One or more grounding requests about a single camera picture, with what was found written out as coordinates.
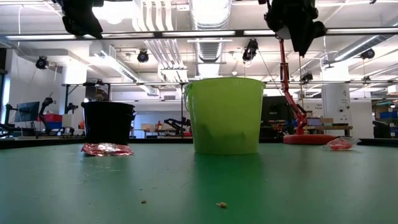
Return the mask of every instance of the lime green bucket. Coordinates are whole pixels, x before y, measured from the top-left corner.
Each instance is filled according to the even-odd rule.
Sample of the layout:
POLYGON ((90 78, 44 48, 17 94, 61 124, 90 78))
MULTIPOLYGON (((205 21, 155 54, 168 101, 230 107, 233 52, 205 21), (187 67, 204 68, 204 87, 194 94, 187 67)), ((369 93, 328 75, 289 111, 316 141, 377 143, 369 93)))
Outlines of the lime green bucket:
POLYGON ((188 84, 184 97, 188 98, 195 151, 256 153, 265 87, 250 78, 211 78, 188 84))

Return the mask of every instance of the red plastic wrapper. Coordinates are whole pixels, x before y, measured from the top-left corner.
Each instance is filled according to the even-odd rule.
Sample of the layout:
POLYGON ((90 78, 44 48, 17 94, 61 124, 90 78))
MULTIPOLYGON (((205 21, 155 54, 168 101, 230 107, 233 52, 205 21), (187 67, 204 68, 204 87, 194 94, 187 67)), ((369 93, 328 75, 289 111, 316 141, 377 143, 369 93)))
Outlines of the red plastic wrapper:
POLYGON ((112 143, 86 143, 81 151, 92 156, 129 156, 134 154, 129 146, 112 143))
POLYGON ((330 141, 323 147, 332 151, 346 151, 351 150, 351 148, 354 147, 358 142, 358 139, 341 137, 330 141))

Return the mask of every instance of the red base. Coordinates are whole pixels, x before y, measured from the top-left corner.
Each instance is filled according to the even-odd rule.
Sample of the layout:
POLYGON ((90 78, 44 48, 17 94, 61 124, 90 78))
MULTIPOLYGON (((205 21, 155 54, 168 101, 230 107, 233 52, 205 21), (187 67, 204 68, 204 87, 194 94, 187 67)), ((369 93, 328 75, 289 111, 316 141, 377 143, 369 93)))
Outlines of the red base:
POLYGON ((293 134, 284 136, 285 144, 324 145, 336 137, 327 134, 293 134))

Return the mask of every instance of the green table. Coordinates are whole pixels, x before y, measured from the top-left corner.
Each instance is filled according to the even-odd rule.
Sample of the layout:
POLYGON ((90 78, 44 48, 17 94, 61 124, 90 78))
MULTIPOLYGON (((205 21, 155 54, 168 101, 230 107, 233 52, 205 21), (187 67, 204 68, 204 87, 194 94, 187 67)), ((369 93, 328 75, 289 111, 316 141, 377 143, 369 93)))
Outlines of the green table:
POLYGON ((86 157, 81 145, 0 151, 0 223, 398 223, 396 148, 131 147, 127 157, 86 157))

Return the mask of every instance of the ductwork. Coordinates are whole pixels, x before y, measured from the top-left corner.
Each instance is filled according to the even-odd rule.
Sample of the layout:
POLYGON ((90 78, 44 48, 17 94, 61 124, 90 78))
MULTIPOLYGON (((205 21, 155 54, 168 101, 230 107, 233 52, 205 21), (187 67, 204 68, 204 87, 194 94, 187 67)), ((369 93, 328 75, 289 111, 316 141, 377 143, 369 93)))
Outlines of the ductwork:
MULTIPOLYGON (((195 30, 226 29, 231 14, 232 0, 189 0, 192 28, 195 30)), ((197 43, 199 62, 215 63, 221 59, 222 43, 197 43)), ((198 72, 203 77, 216 77, 218 64, 199 64, 198 72)))
MULTIPOLYGON (((386 24, 383 24, 383 26, 385 26, 385 27, 398 26, 398 17, 387 22, 386 24)), ((359 55, 360 53, 364 52, 365 50, 368 50, 368 49, 380 44, 381 42, 384 42, 384 41, 390 39, 393 36, 394 35, 391 35, 391 34, 390 35, 365 36, 365 37, 357 40, 350 46, 348 46, 342 50, 339 50, 335 54, 334 59, 335 59, 335 61, 347 60, 351 57, 359 55)))

